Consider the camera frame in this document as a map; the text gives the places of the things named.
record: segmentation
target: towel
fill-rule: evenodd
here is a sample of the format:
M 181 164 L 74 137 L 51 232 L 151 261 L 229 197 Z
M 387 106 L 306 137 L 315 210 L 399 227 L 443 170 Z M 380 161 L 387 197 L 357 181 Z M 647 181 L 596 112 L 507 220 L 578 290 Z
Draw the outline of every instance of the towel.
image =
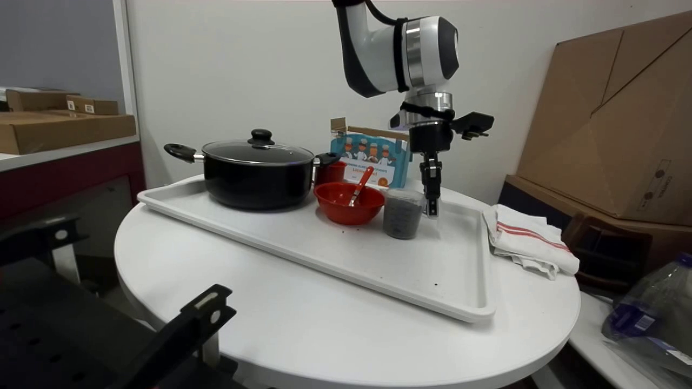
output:
M 560 272 L 577 274 L 578 259 L 563 246 L 557 227 L 542 215 L 527 215 L 505 205 L 493 205 L 484 220 L 490 232 L 490 249 L 520 268 L 535 271 L 549 279 Z

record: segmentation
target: round white table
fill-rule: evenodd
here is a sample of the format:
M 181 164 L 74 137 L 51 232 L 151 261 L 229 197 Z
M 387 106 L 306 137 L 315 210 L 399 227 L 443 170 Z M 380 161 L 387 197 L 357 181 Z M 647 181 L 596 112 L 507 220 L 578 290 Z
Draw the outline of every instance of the round white table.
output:
M 504 386 L 541 370 L 578 316 L 572 276 L 490 259 L 490 323 L 463 323 L 136 205 L 115 240 L 122 287 L 157 319 L 222 282 L 218 332 L 245 386 Z

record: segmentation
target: pot lid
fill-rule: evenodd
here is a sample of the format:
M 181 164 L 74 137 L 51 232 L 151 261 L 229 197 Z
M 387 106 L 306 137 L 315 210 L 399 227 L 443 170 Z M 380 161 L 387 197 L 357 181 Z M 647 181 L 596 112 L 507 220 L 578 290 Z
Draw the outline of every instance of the pot lid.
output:
M 236 164 L 284 166 L 314 161 L 314 153 L 306 148 L 277 144 L 269 130 L 252 130 L 249 140 L 207 143 L 200 152 L 204 157 Z

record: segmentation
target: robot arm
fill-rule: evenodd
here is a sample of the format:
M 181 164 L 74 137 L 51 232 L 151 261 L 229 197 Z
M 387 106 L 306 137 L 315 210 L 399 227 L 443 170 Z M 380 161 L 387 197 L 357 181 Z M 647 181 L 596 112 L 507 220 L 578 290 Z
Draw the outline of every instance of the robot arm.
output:
M 493 116 L 471 112 L 454 119 L 452 95 L 437 91 L 458 68 L 456 28 L 443 17 L 389 19 L 372 0 L 333 0 L 338 19 L 346 81 L 362 98 L 405 91 L 390 128 L 409 130 L 409 148 L 422 153 L 427 214 L 440 192 L 438 152 L 458 132 L 464 140 L 484 137 Z M 368 11 L 380 23 L 369 31 Z

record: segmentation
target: white tray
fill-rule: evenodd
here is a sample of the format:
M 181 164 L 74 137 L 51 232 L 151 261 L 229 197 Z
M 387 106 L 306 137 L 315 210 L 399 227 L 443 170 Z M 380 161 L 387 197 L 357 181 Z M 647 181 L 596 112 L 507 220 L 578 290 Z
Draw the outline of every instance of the white tray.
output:
M 241 211 L 209 201 L 203 177 L 138 194 L 151 210 L 327 272 L 341 281 L 463 319 L 488 321 L 488 238 L 479 210 L 438 202 L 414 240 L 393 240 L 380 214 L 365 227 L 330 222 L 309 198 L 284 211 Z

